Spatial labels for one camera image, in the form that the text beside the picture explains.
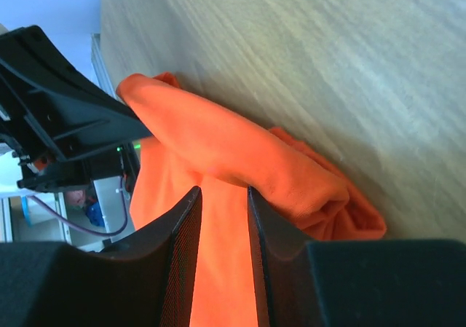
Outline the orange t-shirt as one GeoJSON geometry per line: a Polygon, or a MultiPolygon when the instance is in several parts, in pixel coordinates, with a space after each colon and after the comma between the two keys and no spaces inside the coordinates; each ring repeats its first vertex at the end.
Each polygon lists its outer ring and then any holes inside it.
{"type": "Polygon", "coordinates": [[[193,186],[202,190],[192,326],[256,326],[248,234],[252,186],[317,240],[378,240],[382,215],[334,165],[283,129],[252,121],[181,88],[170,73],[133,74],[118,96],[151,131],[130,215],[141,228],[193,186]]]}

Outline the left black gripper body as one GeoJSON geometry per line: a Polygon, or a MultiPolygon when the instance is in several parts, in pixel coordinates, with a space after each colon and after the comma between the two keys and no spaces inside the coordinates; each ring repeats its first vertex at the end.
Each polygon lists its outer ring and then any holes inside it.
{"type": "Polygon", "coordinates": [[[141,136],[134,112],[71,64],[1,62],[1,142],[19,159],[20,188],[63,192],[136,175],[130,144],[141,136]]]}

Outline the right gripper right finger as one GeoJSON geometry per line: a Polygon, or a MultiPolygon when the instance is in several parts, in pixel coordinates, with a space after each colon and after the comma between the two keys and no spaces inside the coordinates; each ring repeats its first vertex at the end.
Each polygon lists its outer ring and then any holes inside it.
{"type": "Polygon", "coordinates": [[[465,245],[315,240],[248,189],[260,326],[463,326],[465,245]]]}

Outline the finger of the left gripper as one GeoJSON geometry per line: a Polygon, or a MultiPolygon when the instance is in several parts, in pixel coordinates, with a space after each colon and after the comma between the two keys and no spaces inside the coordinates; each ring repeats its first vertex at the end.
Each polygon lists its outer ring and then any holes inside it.
{"type": "Polygon", "coordinates": [[[84,159],[151,136],[77,71],[37,25],[1,35],[1,141],[34,161],[84,159]]]}

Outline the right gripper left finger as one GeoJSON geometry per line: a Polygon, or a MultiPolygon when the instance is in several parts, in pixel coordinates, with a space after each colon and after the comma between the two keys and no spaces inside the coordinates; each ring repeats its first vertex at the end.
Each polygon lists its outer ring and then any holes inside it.
{"type": "Polygon", "coordinates": [[[100,252],[64,242],[1,245],[3,326],[187,326],[202,192],[100,252]]]}

